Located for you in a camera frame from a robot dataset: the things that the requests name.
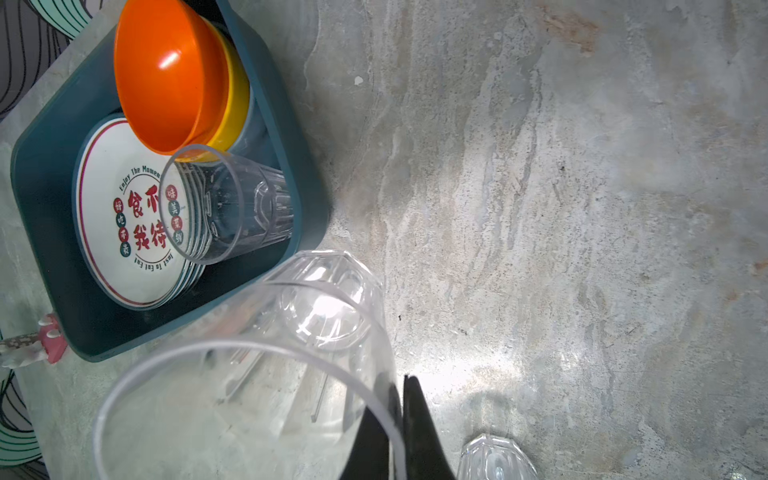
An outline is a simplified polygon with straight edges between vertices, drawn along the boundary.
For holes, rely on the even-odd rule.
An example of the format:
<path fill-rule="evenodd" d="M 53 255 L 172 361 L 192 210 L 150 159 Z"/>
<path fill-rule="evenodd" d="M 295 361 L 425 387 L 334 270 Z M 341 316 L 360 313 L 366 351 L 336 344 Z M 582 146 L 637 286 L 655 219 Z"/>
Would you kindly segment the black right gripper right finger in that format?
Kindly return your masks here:
<path fill-rule="evenodd" d="M 456 479 L 439 441 L 420 382 L 410 375 L 404 377 L 403 385 L 403 438 L 408 479 Z"/>

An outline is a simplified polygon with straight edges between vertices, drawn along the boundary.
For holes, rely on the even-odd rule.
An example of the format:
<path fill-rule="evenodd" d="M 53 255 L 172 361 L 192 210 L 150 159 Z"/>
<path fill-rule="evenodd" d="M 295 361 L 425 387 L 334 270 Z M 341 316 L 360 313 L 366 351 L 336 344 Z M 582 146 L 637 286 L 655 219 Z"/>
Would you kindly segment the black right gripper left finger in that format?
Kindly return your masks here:
<path fill-rule="evenodd" d="M 376 385 L 381 404 L 365 407 L 339 479 L 402 478 L 402 406 L 397 387 Z"/>

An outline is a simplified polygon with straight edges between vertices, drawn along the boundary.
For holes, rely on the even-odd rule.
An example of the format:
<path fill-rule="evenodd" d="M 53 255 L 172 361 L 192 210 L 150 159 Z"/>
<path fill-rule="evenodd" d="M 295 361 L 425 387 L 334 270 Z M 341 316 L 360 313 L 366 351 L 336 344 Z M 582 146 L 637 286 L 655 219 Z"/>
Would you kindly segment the clear plastic cup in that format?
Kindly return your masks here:
<path fill-rule="evenodd" d="M 94 423 L 102 479 L 339 479 L 396 385 L 382 283 L 301 251 L 135 364 Z"/>
<path fill-rule="evenodd" d="M 539 476 L 514 440 L 483 433 L 464 445 L 457 479 L 538 480 Z"/>

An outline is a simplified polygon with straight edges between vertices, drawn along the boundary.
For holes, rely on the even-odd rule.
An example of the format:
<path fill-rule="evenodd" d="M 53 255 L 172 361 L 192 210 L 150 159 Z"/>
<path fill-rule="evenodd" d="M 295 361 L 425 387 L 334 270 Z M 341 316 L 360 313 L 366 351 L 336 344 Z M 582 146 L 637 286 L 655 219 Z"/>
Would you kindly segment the white plate red green circles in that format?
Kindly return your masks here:
<path fill-rule="evenodd" d="M 167 161 L 117 113 L 91 129 L 75 163 L 72 211 L 80 251 L 98 286 L 130 310 L 171 302 L 205 270 L 176 252 L 161 220 Z"/>

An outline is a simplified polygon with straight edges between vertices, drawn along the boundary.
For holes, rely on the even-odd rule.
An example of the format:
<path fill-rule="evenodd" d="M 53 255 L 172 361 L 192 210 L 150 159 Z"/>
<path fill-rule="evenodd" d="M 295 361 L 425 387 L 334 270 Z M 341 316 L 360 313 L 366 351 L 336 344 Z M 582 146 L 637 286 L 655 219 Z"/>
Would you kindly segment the yellow shallow bowl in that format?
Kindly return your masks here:
<path fill-rule="evenodd" d="M 206 23 L 224 51 L 228 79 L 226 106 L 216 131 L 205 137 L 206 145 L 220 151 L 229 151 L 241 137 L 246 125 L 251 99 L 250 83 L 232 42 L 213 23 Z"/>

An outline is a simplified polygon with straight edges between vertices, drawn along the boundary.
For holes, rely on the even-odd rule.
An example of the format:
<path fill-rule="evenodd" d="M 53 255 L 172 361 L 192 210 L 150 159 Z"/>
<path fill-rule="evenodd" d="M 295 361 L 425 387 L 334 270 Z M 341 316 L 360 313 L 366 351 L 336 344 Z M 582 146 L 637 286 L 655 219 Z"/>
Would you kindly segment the orange shallow bowl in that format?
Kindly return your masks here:
<path fill-rule="evenodd" d="M 113 59 L 120 105 L 146 147 L 171 155 L 214 136 L 228 99 L 227 63 L 218 36 L 187 3 L 126 2 Z"/>

